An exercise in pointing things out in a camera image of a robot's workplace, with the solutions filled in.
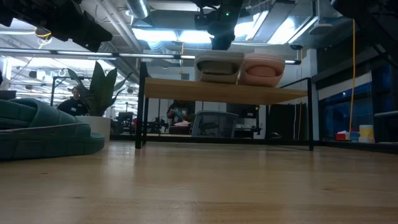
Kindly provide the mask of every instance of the wooden floor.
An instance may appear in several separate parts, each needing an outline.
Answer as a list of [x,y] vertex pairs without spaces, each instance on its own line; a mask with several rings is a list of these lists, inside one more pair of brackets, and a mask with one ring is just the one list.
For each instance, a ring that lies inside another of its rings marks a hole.
[[112,142],[0,162],[0,223],[398,223],[398,156]]

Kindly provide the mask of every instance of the mesh chair back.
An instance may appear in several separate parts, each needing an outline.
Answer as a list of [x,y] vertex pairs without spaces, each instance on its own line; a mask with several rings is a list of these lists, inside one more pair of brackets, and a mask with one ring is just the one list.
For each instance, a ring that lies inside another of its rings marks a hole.
[[201,111],[195,116],[192,137],[233,138],[239,116],[218,111]]

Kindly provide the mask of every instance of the person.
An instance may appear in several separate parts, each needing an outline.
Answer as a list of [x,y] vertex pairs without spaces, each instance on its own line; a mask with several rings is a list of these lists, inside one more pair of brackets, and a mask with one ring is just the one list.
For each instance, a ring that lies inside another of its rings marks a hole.
[[167,118],[172,120],[171,126],[182,121],[191,121],[191,117],[195,114],[195,102],[175,100],[167,110]]
[[72,88],[73,97],[65,100],[58,106],[58,110],[72,116],[82,116],[88,113],[86,105],[80,100],[80,92],[77,86]]

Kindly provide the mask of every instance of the wooden table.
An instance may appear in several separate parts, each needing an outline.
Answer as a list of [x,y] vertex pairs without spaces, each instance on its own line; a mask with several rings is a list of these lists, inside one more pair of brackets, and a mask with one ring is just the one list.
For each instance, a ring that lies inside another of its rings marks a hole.
[[[307,96],[308,108],[310,108],[308,110],[308,117],[309,117],[308,145],[310,151],[312,151],[313,150],[312,89],[308,88],[307,91],[284,89],[287,86],[300,82],[307,82],[307,86],[309,87],[312,86],[311,78],[303,78],[301,80],[297,80],[280,88],[149,78],[146,63],[141,62],[140,84],[138,92],[136,149],[140,149],[146,143],[149,98],[239,103],[247,105],[273,105]],[[165,138],[167,138],[167,140],[165,139],[165,141],[170,141],[171,137],[165,137]],[[175,141],[181,142],[184,141],[184,139],[186,138],[176,137]],[[236,139],[219,139],[219,140],[222,143],[228,143],[226,141],[233,142],[233,140]],[[205,139],[199,139],[198,142],[214,143],[217,142],[217,140],[205,138]],[[261,143],[264,144],[269,142],[267,142],[267,140],[264,139],[264,141]]]

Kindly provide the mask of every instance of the blue object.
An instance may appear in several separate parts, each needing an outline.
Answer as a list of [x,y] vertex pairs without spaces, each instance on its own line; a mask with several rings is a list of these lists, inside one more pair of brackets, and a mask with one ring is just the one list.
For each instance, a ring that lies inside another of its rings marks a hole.
[[357,132],[352,132],[349,136],[349,139],[351,140],[351,142],[358,142],[359,139],[359,133]]

